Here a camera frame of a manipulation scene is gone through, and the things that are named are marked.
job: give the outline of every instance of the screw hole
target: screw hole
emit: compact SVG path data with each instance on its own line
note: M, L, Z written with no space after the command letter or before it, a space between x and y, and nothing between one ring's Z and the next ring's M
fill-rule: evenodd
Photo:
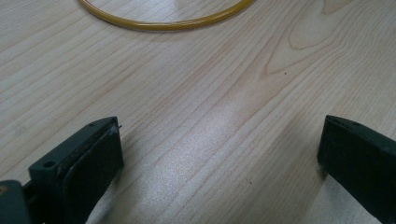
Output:
M55 161L47 161L46 163L44 163L45 168L50 168L54 165L55 165Z
M7 191L7 186L0 186L0 195L4 194Z

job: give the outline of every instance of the clamp jaw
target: clamp jaw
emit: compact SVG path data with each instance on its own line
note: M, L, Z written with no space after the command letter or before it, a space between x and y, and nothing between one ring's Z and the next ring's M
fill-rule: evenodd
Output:
M0 182L0 223L85 223L122 166L117 118L92 122L30 166L26 185Z
M370 214L396 223L396 142L355 121L327 116L318 163Z

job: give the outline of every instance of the wooden table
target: wooden table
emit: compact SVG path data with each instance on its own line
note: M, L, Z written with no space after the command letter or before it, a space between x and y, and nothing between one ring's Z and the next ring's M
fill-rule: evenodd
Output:
M237 0L95 0L174 21ZM89 223L378 223L316 154L325 115L396 139L396 2L257 0L142 33L76 0L0 2L0 177L117 116L125 168Z

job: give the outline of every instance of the light wooden surface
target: light wooden surface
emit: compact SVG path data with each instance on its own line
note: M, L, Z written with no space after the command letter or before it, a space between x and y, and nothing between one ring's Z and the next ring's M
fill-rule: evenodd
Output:
M173 21L236 0L95 0ZM378 223L317 172L325 115L396 139L396 1L257 0L139 33L75 0L0 2L0 178L118 116L125 168L90 223Z

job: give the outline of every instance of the yellow rubber ring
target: yellow rubber ring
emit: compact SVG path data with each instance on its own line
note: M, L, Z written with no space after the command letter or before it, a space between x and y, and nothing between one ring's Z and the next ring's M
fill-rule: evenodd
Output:
M195 29L213 23L223 21L230 18L236 13L248 7L253 0L242 0L232 7L229 7L221 12L215 13L210 16L189 20L189 21L175 21L175 22L147 22L147 21L133 21L111 15L103 10L95 7L88 0L78 0L92 15L97 18L118 25L120 27L142 30L142 31L179 31Z

